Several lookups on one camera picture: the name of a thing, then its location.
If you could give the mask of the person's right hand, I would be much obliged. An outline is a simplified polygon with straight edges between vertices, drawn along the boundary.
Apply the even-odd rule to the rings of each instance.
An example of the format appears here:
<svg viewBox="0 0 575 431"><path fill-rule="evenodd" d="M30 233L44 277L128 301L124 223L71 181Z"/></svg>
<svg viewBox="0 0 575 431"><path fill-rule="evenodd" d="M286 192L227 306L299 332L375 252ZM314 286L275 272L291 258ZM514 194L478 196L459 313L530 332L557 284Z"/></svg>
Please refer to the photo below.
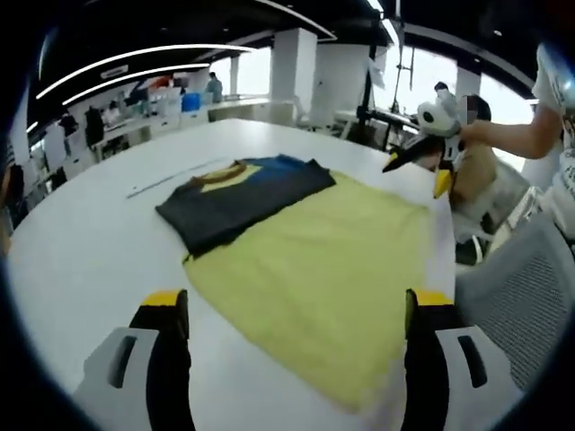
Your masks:
<svg viewBox="0 0 575 431"><path fill-rule="evenodd" d="M465 147L476 145L491 146L491 131L493 123L486 120L476 120L461 128L461 139Z"/></svg>

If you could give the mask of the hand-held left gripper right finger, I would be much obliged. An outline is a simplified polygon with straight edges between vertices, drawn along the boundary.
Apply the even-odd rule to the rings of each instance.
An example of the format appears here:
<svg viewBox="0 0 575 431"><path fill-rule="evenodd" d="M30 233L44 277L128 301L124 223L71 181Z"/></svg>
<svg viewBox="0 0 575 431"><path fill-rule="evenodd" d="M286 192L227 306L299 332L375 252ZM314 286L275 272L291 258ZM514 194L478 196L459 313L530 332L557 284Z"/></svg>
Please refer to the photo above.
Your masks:
<svg viewBox="0 0 575 431"><path fill-rule="evenodd" d="M522 398L503 350L443 294L408 290L404 430L491 430Z"/></svg>

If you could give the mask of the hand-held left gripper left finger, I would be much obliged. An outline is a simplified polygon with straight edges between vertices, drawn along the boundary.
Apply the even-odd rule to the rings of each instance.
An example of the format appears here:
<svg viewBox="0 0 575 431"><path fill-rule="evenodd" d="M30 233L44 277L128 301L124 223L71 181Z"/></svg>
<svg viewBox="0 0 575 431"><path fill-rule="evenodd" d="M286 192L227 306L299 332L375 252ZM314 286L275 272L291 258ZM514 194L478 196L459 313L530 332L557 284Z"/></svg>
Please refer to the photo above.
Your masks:
<svg viewBox="0 0 575 431"><path fill-rule="evenodd" d="M159 291L84 361L75 404L100 430L192 430L186 290Z"/></svg>

